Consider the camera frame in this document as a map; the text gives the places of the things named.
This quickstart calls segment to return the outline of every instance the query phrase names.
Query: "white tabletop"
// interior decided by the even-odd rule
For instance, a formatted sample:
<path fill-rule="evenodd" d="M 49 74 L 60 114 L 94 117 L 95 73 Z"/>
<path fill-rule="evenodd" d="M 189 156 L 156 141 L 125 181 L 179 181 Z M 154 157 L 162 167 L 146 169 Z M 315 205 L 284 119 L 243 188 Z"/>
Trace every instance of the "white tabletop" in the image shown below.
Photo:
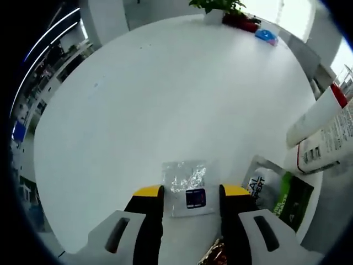
<path fill-rule="evenodd" d="M 64 249 L 76 252 L 134 191 L 162 182 L 163 162 L 218 160 L 222 183 L 241 184 L 256 154 L 283 164 L 287 128 L 314 102 L 282 41 L 273 47 L 205 26 L 199 15 L 138 28 L 80 64 L 44 111 L 34 162 L 45 214 Z M 317 195 L 300 237 L 321 185 L 321 175 L 308 179 Z M 161 264 L 196 264 L 218 224 L 216 215 L 165 217 Z"/>

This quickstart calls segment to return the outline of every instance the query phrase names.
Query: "red object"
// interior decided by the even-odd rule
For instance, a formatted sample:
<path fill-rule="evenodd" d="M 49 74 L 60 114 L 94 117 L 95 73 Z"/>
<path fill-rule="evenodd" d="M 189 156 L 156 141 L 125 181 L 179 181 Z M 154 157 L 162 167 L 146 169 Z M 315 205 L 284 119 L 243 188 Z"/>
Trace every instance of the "red object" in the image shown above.
<path fill-rule="evenodd" d="M 300 149 L 300 143 L 298 144 L 298 151 L 297 151 L 297 168 L 299 171 L 301 171 L 303 174 L 305 174 L 304 171 L 299 167 L 299 149 Z"/>
<path fill-rule="evenodd" d="M 338 104 L 340 104 L 341 108 L 344 108 L 348 104 L 346 96 L 335 83 L 332 83 L 330 88 L 332 89 L 333 95 L 335 95 Z"/>
<path fill-rule="evenodd" d="M 251 22 L 248 17 L 244 14 L 240 15 L 230 15 L 226 14 L 223 17 L 223 24 L 242 29 L 251 33 L 255 33 L 259 29 L 259 25 L 255 24 L 254 22 Z"/>

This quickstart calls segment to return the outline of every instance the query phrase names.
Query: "potted plant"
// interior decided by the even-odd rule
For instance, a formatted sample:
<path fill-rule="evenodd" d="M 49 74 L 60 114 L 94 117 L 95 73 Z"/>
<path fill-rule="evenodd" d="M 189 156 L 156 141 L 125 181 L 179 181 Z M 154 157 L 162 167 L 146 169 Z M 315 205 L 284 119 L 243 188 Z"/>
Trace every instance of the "potted plant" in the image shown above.
<path fill-rule="evenodd" d="M 189 5 L 205 9 L 206 24 L 222 24 L 224 13 L 238 13 L 238 6 L 245 7 L 240 0 L 190 0 Z"/>

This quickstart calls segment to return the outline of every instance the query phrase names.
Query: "white bottle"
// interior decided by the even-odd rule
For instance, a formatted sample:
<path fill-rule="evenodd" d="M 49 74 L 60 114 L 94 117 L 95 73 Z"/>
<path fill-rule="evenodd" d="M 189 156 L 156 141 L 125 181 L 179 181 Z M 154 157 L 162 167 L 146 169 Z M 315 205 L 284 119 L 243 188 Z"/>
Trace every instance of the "white bottle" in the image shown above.
<path fill-rule="evenodd" d="M 333 83 L 315 104 L 288 129 L 288 147 L 292 148 L 314 134 L 346 105 L 347 99 L 338 86 Z"/>
<path fill-rule="evenodd" d="M 289 150 L 284 169 L 312 174 L 353 154 L 353 99 L 326 126 Z"/>

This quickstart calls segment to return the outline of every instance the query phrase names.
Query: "foil packet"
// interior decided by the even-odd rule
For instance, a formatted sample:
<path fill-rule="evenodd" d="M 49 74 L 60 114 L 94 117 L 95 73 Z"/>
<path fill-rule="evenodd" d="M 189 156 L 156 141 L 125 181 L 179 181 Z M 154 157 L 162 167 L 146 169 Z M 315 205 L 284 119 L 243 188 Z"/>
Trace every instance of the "foil packet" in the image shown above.
<path fill-rule="evenodd" d="M 223 240 L 217 239 L 197 265 L 227 265 Z"/>

